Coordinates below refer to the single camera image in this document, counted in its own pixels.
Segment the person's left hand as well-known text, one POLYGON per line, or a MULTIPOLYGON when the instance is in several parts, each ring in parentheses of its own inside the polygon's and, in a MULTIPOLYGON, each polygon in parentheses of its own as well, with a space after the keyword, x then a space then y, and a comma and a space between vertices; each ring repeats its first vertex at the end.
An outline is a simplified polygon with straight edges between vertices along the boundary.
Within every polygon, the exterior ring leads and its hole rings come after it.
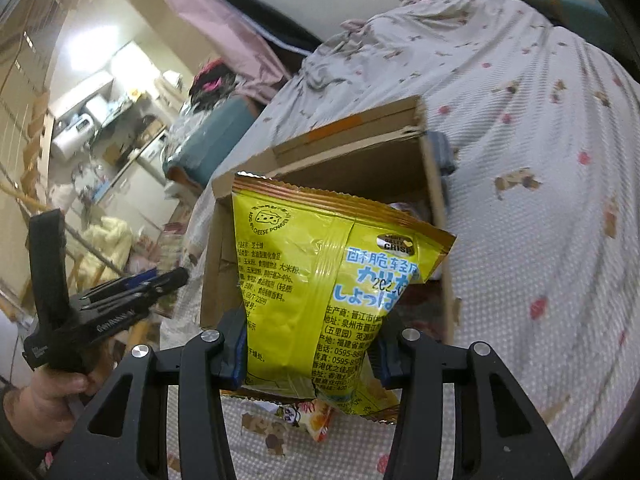
POLYGON ((30 384, 12 390, 2 401, 3 411, 16 434, 34 448, 48 450, 62 442, 75 425, 67 398, 93 396, 111 375, 111 367, 96 368, 89 375, 38 368, 30 384))

